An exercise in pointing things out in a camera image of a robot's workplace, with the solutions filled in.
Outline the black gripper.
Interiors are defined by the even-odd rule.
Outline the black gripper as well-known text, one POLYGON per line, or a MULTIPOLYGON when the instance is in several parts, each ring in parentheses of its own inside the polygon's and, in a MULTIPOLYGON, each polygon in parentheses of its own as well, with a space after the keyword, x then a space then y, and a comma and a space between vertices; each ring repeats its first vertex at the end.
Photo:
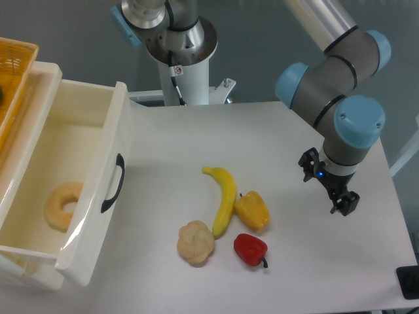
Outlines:
POLYGON ((304 182, 316 178, 325 187, 329 199, 333 203, 330 210, 331 214, 339 212, 346 217, 355 211, 360 197, 357 193, 348 191, 348 183, 353 177, 353 173, 349 175, 335 175, 326 170, 325 162, 319 162, 319 153, 314 147, 302 154, 298 165, 303 170, 304 182))

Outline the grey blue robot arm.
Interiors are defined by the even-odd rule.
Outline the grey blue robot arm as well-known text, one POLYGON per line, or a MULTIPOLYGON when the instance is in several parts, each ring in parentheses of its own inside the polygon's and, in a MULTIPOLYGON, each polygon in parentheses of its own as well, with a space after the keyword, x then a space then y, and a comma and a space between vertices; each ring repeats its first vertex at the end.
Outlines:
MULTIPOLYGON (((332 210, 349 215, 359 196, 348 190, 348 183, 386 120, 377 101, 351 91, 388 63, 391 46, 383 34, 359 29, 338 1, 288 1, 287 6, 325 59, 315 67, 290 65, 275 93, 324 138, 320 149, 301 156, 304 178, 317 179, 332 210)), ((217 34, 198 15, 196 1, 121 1, 111 16, 122 36, 133 46, 145 44, 158 63, 165 105, 224 102, 221 89, 208 82, 217 34)))

